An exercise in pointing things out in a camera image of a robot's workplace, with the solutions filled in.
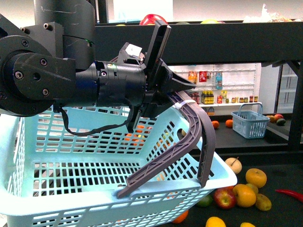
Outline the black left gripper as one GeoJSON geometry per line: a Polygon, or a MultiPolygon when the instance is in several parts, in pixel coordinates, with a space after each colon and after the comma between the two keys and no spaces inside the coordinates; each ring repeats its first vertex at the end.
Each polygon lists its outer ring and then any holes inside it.
{"type": "Polygon", "coordinates": [[[171,107],[171,94],[196,87],[173,72],[161,58],[151,65],[145,62],[142,66],[146,75],[144,97],[141,104],[131,108],[131,115],[127,118],[126,128],[130,133],[135,131],[141,117],[154,119],[171,107]]]}

